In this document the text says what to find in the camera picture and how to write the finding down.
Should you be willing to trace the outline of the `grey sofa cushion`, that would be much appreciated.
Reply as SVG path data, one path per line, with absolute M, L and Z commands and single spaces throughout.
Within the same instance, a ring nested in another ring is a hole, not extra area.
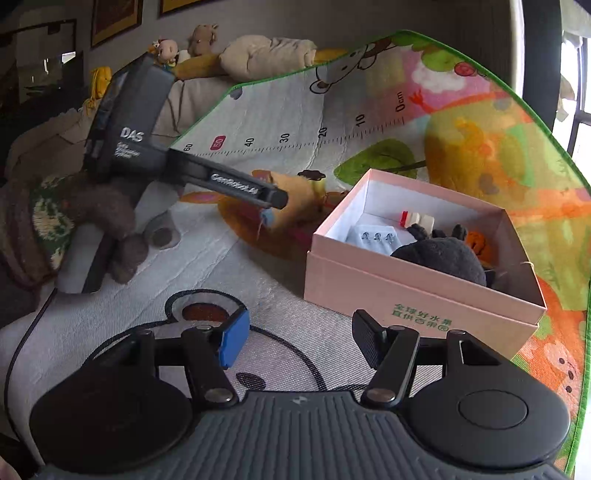
M 235 81 L 228 76 L 176 81 L 152 130 L 153 137 L 170 145 L 211 111 L 233 86 Z

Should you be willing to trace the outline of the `brown bear green sweater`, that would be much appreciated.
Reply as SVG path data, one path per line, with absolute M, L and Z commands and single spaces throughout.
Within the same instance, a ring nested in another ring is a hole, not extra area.
M 118 242 L 110 266 L 125 283 L 147 257 L 135 213 L 122 189 L 92 184 L 83 173 L 10 181 L 1 188 L 1 287 L 32 290 L 59 270 L 75 229 L 89 223 Z

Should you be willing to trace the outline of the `orange brown plush toy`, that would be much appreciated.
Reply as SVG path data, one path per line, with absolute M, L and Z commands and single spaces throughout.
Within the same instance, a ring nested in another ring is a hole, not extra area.
M 318 170 L 304 170 L 296 176 L 266 170 L 252 174 L 286 192 L 287 205 L 263 209 L 224 197 L 217 202 L 221 218 L 253 248 L 286 260 L 304 259 L 315 230 L 348 192 L 329 191 L 325 174 Z

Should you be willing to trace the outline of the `brown deer plush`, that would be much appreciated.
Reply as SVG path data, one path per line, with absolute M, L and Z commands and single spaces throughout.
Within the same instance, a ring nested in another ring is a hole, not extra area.
M 217 24 L 197 25 L 188 39 L 187 51 L 191 57 L 211 54 L 211 47 L 216 41 Z

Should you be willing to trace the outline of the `pink cardboard box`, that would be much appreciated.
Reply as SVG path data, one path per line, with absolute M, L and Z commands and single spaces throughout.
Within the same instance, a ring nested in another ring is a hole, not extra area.
M 353 227 L 370 235 L 393 227 L 401 243 L 414 238 L 404 214 L 434 218 L 450 233 L 457 224 L 491 242 L 491 287 L 355 246 Z M 465 330 L 512 358 L 537 330 L 547 310 L 539 281 L 507 212 L 465 194 L 370 169 L 312 236 L 304 299 L 344 315 L 366 310 L 382 325 L 404 325 L 443 338 Z

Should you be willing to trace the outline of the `yellow duck plush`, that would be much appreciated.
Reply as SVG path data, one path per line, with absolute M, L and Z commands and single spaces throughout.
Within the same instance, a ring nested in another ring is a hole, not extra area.
M 85 101 L 85 108 L 94 110 L 106 93 L 112 78 L 112 70 L 108 66 L 100 66 L 90 72 L 89 98 Z

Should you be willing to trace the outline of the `colourful cartoon play mat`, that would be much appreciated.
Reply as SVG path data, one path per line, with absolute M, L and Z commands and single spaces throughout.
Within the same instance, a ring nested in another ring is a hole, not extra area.
M 342 61 L 229 90 L 177 141 L 229 166 L 325 174 L 348 191 L 370 169 L 446 187 L 504 209 L 533 264 L 547 310 L 511 358 L 565 401 L 571 426 L 557 466 L 571 473 L 588 392 L 590 193 L 535 112 L 452 48 L 400 31 Z M 239 392 L 359 389 L 370 370 L 342 314 L 304 300 L 304 259 L 242 241 L 211 195 L 171 209 L 179 243 L 151 252 L 133 279 L 56 295 L 42 316 L 1 333 L 1 402 L 30 439 L 34 403 L 107 339 L 164 317 L 165 302 L 213 288 L 245 302 L 254 331 L 229 371 Z

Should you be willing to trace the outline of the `orange pumpkin toy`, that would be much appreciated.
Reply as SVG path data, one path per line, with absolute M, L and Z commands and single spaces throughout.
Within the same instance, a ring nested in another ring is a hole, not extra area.
M 469 231 L 465 243 L 475 253 L 484 267 L 492 267 L 496 262 L 496 250 L 488 238 L 478 231 Z

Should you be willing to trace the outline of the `white yogurt bottle red cap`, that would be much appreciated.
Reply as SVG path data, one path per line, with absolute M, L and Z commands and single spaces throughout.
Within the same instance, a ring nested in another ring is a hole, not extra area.
M 431 235 L 435 225 L 435 218 L 423 213 L 403 211 L 400 219 L 401 227 L 407 229 L 415 224 L 424 228 Z

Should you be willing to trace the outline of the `beige plush pillow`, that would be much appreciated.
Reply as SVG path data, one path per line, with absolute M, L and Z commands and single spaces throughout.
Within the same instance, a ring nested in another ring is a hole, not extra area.
M 244 35 L 228 44 L 219 61 L 233 80 L 249 82 L 310 68 L 317 51 L 311 40 Z

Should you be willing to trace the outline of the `framed wall picture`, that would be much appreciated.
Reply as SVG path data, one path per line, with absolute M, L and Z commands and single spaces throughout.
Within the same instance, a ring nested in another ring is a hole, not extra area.
M 142 23 L 142 0 L 94 0 L 90 47 L 96 48 Z

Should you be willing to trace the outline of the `black plush toy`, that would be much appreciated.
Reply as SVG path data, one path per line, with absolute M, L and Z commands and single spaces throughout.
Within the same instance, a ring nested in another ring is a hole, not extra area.
M 413 243 L 394 250 L 393 258 L 430 268 L 480 286 L 491 287 L 495 274 L 487 272 L 473 249 L 465 242 L 468 230 L 457 224 L 448 236 L 443 230 L 429 233 L 414 223 L 407 228 Z

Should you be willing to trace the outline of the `small doll pink face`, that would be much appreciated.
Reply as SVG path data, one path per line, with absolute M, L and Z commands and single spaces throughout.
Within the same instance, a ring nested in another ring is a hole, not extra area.
M 148 52 L 152 54 L 156 62 L 166 68 L 174 68 L 178 59 L 178 45 L 171 39 L 159 39 L 152 43 L 148 48 Z

